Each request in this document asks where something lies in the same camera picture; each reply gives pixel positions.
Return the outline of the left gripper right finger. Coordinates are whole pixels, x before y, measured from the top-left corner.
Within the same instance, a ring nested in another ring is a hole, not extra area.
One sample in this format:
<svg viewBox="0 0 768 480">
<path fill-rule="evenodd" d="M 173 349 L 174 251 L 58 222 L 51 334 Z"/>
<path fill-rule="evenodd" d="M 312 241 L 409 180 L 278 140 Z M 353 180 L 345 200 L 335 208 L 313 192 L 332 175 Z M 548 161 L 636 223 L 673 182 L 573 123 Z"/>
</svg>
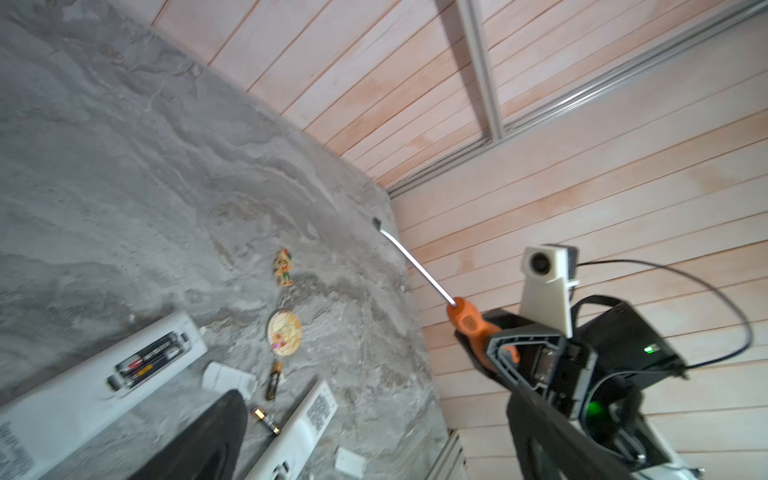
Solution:
<svg viewBox="0 0 768 480">
<path fill-rule="evenodd" d="M 506 408 L 526 479 L 629 479 L 629 470 L 593 445 L 542 397 L 513 386 Z"/>
</svg>

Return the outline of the white battery cover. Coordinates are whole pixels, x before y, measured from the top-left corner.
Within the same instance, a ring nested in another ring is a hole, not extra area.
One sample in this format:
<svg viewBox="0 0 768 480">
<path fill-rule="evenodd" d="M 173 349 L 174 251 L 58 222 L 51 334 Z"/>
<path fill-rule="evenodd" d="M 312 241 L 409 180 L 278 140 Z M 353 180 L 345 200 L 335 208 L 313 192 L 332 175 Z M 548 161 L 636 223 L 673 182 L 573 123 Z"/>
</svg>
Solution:
<svg viewBox="0 0 768 480">
<path fill-rule="evenodd" d="M 334 467 L 339 472 L 355 479 L 362 479 L 365 474 L 367 460 L 344 447 L 338 447 L 335 456 Z"/>
<path fill-rule="evenodd" d="M 256 391 L 257 378 L 251 373 L 213 361 L 203 372 L 201 386 L 204 390 L 221 394 L 236 390 L 245 401 L 249 401 Z"/>
</svg>

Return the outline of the white remote control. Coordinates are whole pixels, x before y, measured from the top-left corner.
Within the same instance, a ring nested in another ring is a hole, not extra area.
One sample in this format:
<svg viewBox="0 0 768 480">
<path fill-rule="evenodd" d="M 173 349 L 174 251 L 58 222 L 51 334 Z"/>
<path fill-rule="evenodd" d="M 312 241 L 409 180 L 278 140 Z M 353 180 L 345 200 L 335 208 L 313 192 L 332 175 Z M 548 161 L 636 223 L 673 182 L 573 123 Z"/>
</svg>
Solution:
<svg viewBox="0 0 768 480">
<path fill-rule="evenodd" d="M 337 410 L 328 382 L 318 380 L 245 478 L 298 479 Z"/>
<path fill-rule="evenodd" d="M 133 388 L 115 366 L 169 333 L 184 352 Z M 174 312 L 1 407 L 1 477 L 39 479 L 207 352 Z"/>
</svg>

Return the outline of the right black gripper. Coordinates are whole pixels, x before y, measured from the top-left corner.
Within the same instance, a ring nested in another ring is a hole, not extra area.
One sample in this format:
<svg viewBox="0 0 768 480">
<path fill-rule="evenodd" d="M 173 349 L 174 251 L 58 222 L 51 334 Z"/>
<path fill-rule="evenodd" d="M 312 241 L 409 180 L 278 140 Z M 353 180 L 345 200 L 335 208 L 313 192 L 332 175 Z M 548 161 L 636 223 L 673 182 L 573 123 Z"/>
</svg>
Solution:
<svg viewBox="0 0 768 480">
<path fill-rule="evenodd" d="M 518 386 L 542 397 L 630 474 L 687 473 L 641 412 L 644 390 L 683 376 L 687 365 L 631 305 L 600 303 L 606 312 L 571 338 L 513 313 L 481 314 L 501 328 L 486 348 L 497 374 L 486 371 L 455 335 L 481 373 L 509 392 Z"/>
</svg>

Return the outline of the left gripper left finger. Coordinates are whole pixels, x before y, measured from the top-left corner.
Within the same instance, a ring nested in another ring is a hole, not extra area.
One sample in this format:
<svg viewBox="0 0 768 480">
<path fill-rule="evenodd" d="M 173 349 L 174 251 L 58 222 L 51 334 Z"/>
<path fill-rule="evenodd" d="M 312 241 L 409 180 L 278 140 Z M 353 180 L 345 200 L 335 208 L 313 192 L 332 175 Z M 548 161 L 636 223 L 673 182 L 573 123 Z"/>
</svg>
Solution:
<svg viewBox="0 0 768 480">
<path fill-rule="evenodd" d="M 230 390 L 130 479 L 232 479 L 246 426 L 244 399 Z"/>
</svg>

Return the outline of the orange handled screwdriver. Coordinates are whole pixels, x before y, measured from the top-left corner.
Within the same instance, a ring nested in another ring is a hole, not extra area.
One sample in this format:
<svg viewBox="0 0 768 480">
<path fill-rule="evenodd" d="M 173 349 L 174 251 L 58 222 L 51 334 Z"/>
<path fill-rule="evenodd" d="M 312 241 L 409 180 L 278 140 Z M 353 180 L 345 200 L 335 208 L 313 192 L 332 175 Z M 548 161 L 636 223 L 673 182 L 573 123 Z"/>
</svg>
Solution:
<svg viewBox="0 0 768 480">
<path fill-rule="evenodd" d="M 425 278 L 434 290 L 443 298 L 446 304 L 446 314 L 450 323 L 459 334 L 460 339 L 467 341 L 469 351 L 473 358 L 488 372 L 498 373 L 498 369 L 488 358 L 486 348 L 492 335 L 501 332 L 498 325 L 486 321 L 477 307 L 469 300 L 462 297 L 454 297 L 427 271 L 427 269 L 400 243 L 398 239 L 389 233 L 382 225 L 379 218 L 372 219 L 374 228 L 386 238 L 407 261 Z"/>
</svg>

